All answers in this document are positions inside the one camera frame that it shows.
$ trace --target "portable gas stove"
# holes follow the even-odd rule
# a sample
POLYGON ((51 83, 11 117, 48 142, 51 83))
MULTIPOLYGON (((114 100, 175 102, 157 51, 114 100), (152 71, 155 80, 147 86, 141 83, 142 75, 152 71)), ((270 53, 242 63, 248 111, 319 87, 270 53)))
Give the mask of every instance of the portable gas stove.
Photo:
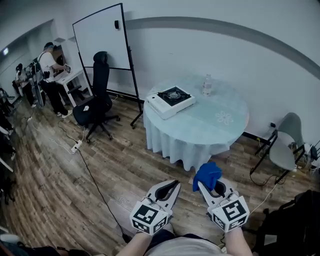
POLYGON ((194 96, 178 86, 151 94, 146 97, 146 100, 163 120, 174 116, 196 102, 194 96))

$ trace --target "cap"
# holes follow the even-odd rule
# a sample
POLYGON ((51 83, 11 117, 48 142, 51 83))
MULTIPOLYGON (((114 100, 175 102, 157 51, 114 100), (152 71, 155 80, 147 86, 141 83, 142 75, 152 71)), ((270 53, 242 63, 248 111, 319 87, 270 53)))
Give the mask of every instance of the cap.
POLYGON ((48 47, 55 47, 53 42, 47 42, 44 46, 44 49, 48 48, 48 47))

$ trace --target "round table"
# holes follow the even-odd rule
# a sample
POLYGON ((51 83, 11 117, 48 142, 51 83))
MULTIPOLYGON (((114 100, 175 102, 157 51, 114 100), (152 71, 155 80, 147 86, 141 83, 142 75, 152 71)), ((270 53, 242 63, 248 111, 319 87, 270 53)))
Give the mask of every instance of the round table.
POLYGON ((222 81, 213 80, 210 96, 202 94, 204 76, 191 75, 167 80, 153 87, 148 95, 179 86, 196 98, 196 103, 167 120, 144 102, 143 122, 146 143, 154 153, 170 157, 170 163, 183 161, 183 167, 196 171, 212 155, 229 150, 244 132, 249 113, 240 95, 222 81))

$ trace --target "wooden floor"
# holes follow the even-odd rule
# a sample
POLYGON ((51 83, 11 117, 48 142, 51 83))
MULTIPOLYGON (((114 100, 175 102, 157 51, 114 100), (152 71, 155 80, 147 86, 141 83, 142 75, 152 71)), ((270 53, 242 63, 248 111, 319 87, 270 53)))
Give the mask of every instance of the wooden floor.
MULTIPOLYGON (((21 120, 31 112, 23 100, 14 115, 16 133, 12 135, 12 143, 17 156, 11 165, 18 185, 14 191, 15 202, 10 201, 9 205, 2 202, 3 217, 9 230, 32 247, 51 245, 115 255, 124 246, 120 229, 103 203, 80 154, 69 154, 48 139, 54 139, 69 150, 75 144, 58 127, 58 121, 62 119, 47 104, 44 109, 34 109, 30 122, 25 118, 21 120)), ((129 214, 137 200, 145 196, 152 185, 178 179, 181 191, 172 209, 174 218, 171 222, 175 232, 179 235, 194 233, 220 244, 223 233, 207 217, 207 205, 200 193, 192 191, 195 170, 185 171, 181 162, 170 164, 168 158, 146 149, 142 118, 136 129, 130 127, 138 114, 136 103, 118 98, 112 114, 121 117, 120 122, 111 120, 106 125, 113 140, 109 141, 98 128, 91 144, 84 140, 80 150, 120 224, 126 231, 133 232, 129 214)), ((72 115, 60 126, 70 137, 82 139, 83 128, 72 115)), ((223 177, 245 197, 250 210, 274 187, 274 177, 264 187, 256 186, 250 180, 249 171, 258 161, 254 155, 257 146, 257 141, 241 136, 230 151, 210 160, 217 163, 223 177)), ((252 178, 261 183, 275 170, 266 160, 252 178)), ((319 190, 319 182, 313 179, 301 171, 294 173, 294 177, 289 176, 250 216, 246 226, 257 228, 264 219, 264 208, 274 210, 301 192, 319 190)), ((248 234, 245 237, 252 247, 255 237, 248 234)))

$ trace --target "black bag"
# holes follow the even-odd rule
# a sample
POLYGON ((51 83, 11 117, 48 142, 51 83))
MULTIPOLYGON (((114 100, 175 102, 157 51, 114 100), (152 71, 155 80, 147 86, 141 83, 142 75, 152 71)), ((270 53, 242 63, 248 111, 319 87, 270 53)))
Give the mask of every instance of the black bag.
POLYGON ((266 215, 252 251, 259 256, 320 256, 320 192, 308 190, 266 215), (266 235, 276 242, 265 245, 266 235))

